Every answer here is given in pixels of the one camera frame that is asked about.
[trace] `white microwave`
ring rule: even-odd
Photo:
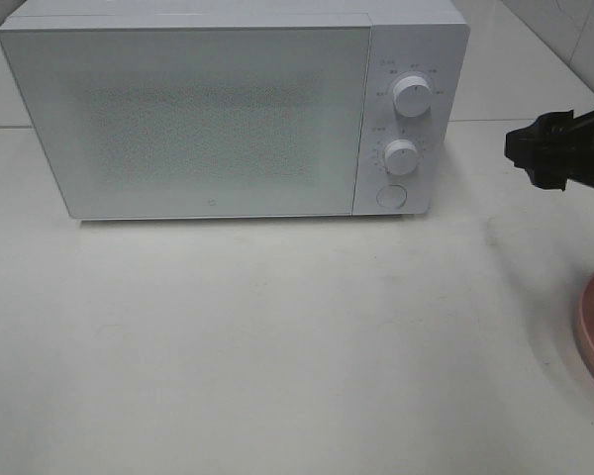
[[[0,44],[71,217],[424,213],[448,0],[29,0]]]

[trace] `white countertop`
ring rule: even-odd
[[[0,57],[0,475],[594,475],[594,191],[503,157],[594,95],[501,3],[459,3],[415,218],[80,225]]]

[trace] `microwave door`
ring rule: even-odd
[[[7,32],[71,216],[349,215],[368,27]]]

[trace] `round button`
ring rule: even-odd
[[[407,200],[407,190],[402,186],[389,185],[376,195],[376,201],[383,208],[400,208]]]
[[[432,86],[419,74],[411,74],[394,85],[394,107],[401,116],[418,117],[432,104]]]
[[[394,141],[385,148],[383,160],[388,173],[407,175],[416,169],[420,153],[410,141]]]

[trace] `power knob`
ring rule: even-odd
[[[420,153],[416,146],[405,140],[394,141],[385,148],[383,161],[392,175],[407,175],[418,166]]]
[[[418,117],[432,105],[434,91],[421,74],[410,74],[394,85],[394,107],[405,117]]]

